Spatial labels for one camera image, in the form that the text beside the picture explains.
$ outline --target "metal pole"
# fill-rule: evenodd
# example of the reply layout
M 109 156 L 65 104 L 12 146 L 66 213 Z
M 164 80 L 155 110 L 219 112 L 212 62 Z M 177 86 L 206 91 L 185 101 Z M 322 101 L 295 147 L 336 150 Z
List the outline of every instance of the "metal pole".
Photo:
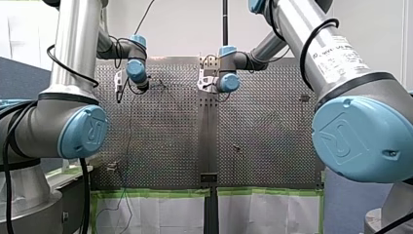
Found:
M 228 0 L 222 0 L 222 33 L 224 46 L 228 46 Z
M 56 34 L 56 58 L 73 70 L 94 77 L 101 0 L 61 0 Z M 50 87 L 44 93 L 95 99 L 93 84 L 53 64 Z

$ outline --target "gray panel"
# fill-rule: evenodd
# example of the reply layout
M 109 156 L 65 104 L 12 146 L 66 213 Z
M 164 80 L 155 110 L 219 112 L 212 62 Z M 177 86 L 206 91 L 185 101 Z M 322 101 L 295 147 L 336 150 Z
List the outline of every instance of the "gray panel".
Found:
M 153 58 L 147 64 L 150 90 L 135 96 L 127 88 L 118 104 L 113 61 L 97 63 L 96 96 L 107 111 L 110 127 L 100 153 L 103 166 L 93 173 L 94 189 L 200 186 L 198 59 Z M 118 162 L 118 174 L 106 169 L 114 162 Z
M 239 74 L 241 88 L 218 108 L 218 186 L 320 186 L 311 139 L 316 98 L 295 59 Z
M 0 99 L 36 99 L 46 90 L 51 72 L 7 58 L 0 58 Z M 61 168 L 62 160 L 42 159 L 43 172 Z

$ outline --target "metal stand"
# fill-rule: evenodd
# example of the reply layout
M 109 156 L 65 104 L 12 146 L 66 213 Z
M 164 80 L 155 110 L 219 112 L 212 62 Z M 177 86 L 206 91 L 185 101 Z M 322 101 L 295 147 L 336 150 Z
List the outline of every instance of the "metal stand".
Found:
M 205 234 L 219 233 L 218 193 L 217 193 L 217 165 L 216 165 L 216 131 L 218 102 L 214 94 L 199 92 L 200 106 L 200 158 L 204 167 L 201 169 L 201 187 L 210 190 L 210 196 L 205 200 Z
M 63 232 L 61 193 L 50 192 L 40 165 L 11 171 L 11 176 L 14 186 L 12 208 L 15 233 L 61 234 Z M 0 174 L 0 188 L 5 186 L 4 181 L 4 175 Z M 4 195 L 5 193 L 0 195 L 0 233 L 7 233 Z

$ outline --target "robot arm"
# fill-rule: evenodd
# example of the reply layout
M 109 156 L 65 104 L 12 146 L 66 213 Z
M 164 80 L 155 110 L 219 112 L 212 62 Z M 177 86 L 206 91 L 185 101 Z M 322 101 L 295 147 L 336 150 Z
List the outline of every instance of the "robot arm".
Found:
M 250 0 L 250 10 L 262 14 L 275 33 L 249 54 L 222 48 L 216 87 L 226 92 L 219 87 L 240 83 L 236 70 L 251 68 L 246 58 L 265 69 L 265 61 L 287 44 L 318 97 L 313 143 L 325 165 L 355 181 L 404 181 L 413 176 L 413 100 L 392 74 L 370 69 L 339 34 L 338 20 L 325 14 L 331 3 Z

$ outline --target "green tape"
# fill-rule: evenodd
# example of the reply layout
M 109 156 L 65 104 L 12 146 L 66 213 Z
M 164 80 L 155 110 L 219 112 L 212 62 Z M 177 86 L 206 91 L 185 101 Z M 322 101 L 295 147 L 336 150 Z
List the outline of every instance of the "green tape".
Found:
M 91 226 L 92 226 L 92 234 L 97 234 L 96 230 L 96 215 L 97 215 L 97 199 L 92 198 L 92 212 L 91 212 Z
M 92 197 L 96 199 L 121 198 L 123 190 L 116 191 L 93 191 Z M 127 189 L 129 198 L 201 198 L 209 196 L 209 189 L 186 189 L 186 190 L 155 190 L 155 189 Z
M 67 169 L 62 174 L 63 175 L 76 175 L 76 174 L 80 173 L 81 171 L 82 171 L 82 169 L 77 167 L 77 168 Z
M 61 169 L 56 169 L 56 170 L 53 170 L 51 172 L 46 173 L 46 177 L 55 176 L 55 175 L 59 175 L 59 174 L 61 174 Z
M 319 234 L 324 233 L 324 193 L 319 197 Z
M 91 224 L 92 233 L 96 234 L 97 202 L 99 199 L 120 199 L 124 190 L 92 191 Z M 156 190 L 148 188 L 128 188 L 125 198 L 205 198 L 210 194 L 209 189 L 184 189 L 184 190 Z
M 319 197 L 322 190 L 311 189 L 287 189 L 287 188 L 262 188 L 262 187 L 220 187 L 218 196 L 245 196 L 255 194 L 284 195 L 299 197 Z

